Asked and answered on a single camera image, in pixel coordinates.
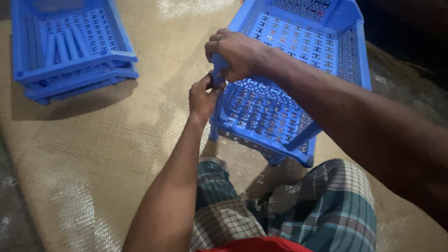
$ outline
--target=plaid lungi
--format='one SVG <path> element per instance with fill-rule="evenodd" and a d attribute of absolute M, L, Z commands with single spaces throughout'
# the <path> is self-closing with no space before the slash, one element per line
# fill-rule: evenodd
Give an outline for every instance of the plaid lungi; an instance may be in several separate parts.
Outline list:
<path fill-rule="evenodd" d="M 227 166 L 200 159 L 191 250 L 236 239 L 275 235 L 314 251 L 370 252 L 376 247 L 374 200 L 365 174 L 341 160 L 326 161 L 294 186 L 242 200 Z"/>

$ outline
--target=plastic rod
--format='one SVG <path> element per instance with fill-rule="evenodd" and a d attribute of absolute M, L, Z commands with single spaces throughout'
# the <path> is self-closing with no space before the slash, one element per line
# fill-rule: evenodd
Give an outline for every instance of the plastic rod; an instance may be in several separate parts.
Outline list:
<path fill-rule="evenodd" d="M 56 33 L 56 43 L 57 43 L 57 49 L 60 56 L 60 61 L 62 63 L 69 61 L 69 53 L 67 52 L 67 47 L 65 45 L 64 37 L 61 33 Z"/>
<path fill-rule="evenodd" d="M 47 53 L 45 56 L 45 66 L 52 66 L 55 63 L 55 35 L 52 33 L 47 40 Z"/>
<path fill-rule="evenodd" d="M 73 34 L 69 29 L 64 30 L 65 40 L 67 41 L 67 45 L 69 47 L 70 56 L 72 60 L 79 59 L 78 50 L 76 49 L 75 40 L 73 39 Z"/>
<path fill-rule="evenodd" d="M 81 32 L 78 29 L 73 28 L 73 35 L 76 39 L 76 43 L 78 43 L 79 49 L 82 52 L 82 56 L 83 57 L 89 56 L 90 53 L 87 50 L 87 46 L 86 43 L 84 42 L 84 38 L 82 37 Z"/>
<path fill-rule="evenodd" d="M 294 149 L 299 148 L 300 145 L 308 142 L 311 138 L 313 138 L 315 135 L 320 133 L 322 129 L 319 127 L 319 125 L 316 123 L 316 121 L 313 121 L 306 127 L 302 132 L 300 132 L 291 142 L 286 145 L 286 149 L 289 151 L 292 151 Z"/>

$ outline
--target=hand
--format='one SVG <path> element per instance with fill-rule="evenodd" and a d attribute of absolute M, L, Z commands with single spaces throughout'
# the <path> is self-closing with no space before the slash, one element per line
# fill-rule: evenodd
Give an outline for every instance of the hand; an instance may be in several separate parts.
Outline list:
<path fill-rule="evenodd" d="M 229 69 L 221 72 L 229 82 L 245 79 L 253 74 L 262 74 L 261 64 L 266 61 L 270 47 L 256 39 L 227 28 L 219 29 L 205 44 L 205 55 L 211 62 L 213 53 L 220 54 L 229 64 Z"/>
<path fill-rule="evenodd" d="M 213 86 L 213 83 L 211 83 L 211 72 L 191 86 L 188 96 L 188 100 L 190 101 L 189 120 L 198 122 L 202 128 L 205 127 L 208 119 L 215 110 L 218 95 L 226 87 L 225 83 L 221 83 L 218 88 L 213 88 L 210 93 L 207 93 L 206 90 Z"/>

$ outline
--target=stacked blue baskets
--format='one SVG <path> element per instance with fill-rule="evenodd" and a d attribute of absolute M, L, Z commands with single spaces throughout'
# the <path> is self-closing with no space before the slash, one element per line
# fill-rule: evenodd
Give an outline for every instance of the stacked blue baskets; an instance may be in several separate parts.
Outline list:
<path fill-rule="evenodd" d="M 364 21 L 354 0 L 246 0 L 228 26 L 251 38 L 371 90 Z M 214 79 L 227 63 L 212 57 Z M 229 83 L 210 119 L 218 135 L 259 150 L 269 164 L 286 156 L 313 166 L 315 136 L 321 131 L 297 103 L 261 76 Z"/>
<path fill-rule="evenodd" d="M 13 76 L 41 104 L 137 78 L 113 0 L 12 0 Z"/>

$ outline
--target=man's arm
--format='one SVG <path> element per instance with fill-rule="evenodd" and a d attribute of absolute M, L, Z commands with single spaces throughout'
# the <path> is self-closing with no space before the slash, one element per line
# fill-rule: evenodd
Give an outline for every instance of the man's arm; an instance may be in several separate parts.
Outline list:
<path fill-rule="evenodd" d="M 206 92 L 206 75 L 190 89 L 190 116 L 167 163 L 132 221 L 123 251 L 186 252 L 190 247 L 202 131 L 224 86 Z"/>
<path fill-rule="evenodd" d="M 448 130 L 228 29 L 210 37 L 207 58 L 214 52 L 228 61 L 230 82 L 252 74 L 276 82 L 351 158 L 448 229 Z"/>

